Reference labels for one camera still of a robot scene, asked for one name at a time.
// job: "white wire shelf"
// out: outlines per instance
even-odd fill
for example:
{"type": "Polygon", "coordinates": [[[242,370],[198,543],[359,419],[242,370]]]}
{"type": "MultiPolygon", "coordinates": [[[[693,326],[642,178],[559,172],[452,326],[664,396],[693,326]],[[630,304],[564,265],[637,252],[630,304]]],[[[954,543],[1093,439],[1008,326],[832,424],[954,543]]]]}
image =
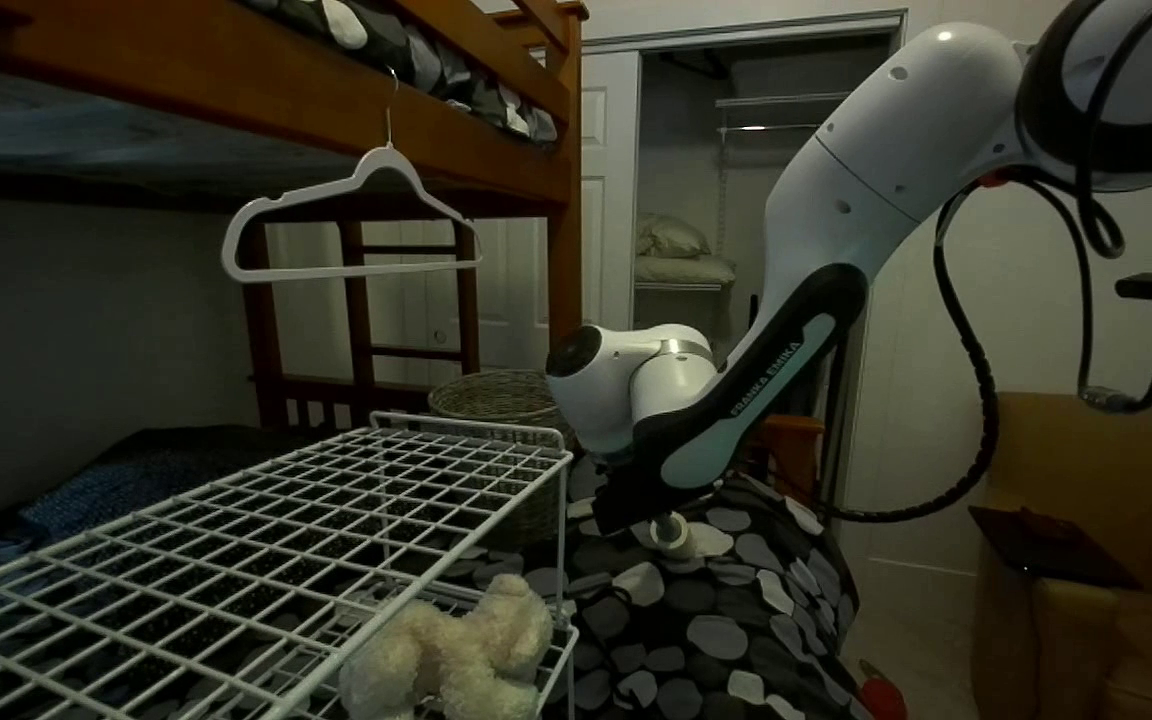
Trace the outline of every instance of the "white wire shelf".
{"type": "Polygon", "coordinates": [[[468,607],[436,575],[564,466],[552,428],[377,417],[20,554],[0,717],[345,717],[346,653],[412,596],[468,607]]]}

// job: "plush toy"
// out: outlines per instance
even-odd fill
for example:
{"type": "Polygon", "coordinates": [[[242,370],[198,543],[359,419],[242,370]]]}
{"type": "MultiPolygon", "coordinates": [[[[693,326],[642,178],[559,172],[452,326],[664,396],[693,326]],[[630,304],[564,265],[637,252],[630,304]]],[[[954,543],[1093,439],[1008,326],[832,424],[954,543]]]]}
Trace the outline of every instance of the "plush toy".
{"type": "Polygon", "coordinates": [[[408,720],[425,697],[449,720],[528,720],[549,639],[552,612],[519,575],[496,575],[465,615],[412,598],[345,660],[340,700],[351,720],[408,720]]]}

